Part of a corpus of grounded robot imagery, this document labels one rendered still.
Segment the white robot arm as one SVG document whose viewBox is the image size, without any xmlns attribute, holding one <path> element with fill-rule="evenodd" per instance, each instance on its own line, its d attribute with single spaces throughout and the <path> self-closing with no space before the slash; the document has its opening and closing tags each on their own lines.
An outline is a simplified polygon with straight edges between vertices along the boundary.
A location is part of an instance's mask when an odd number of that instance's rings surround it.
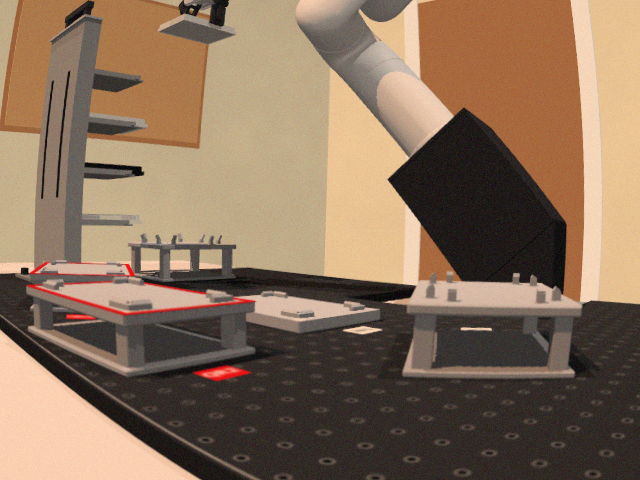
<svg viewBox="0 0 640 480">
<path fill-rule="evenodd" d="M 409 158 L 454 116 L 371 31 L 359 9 L 373 21 L 387 22 L 411 1 L 300 0 L 295 12 L 298 26 L 320 56 Z"/>
</svg>

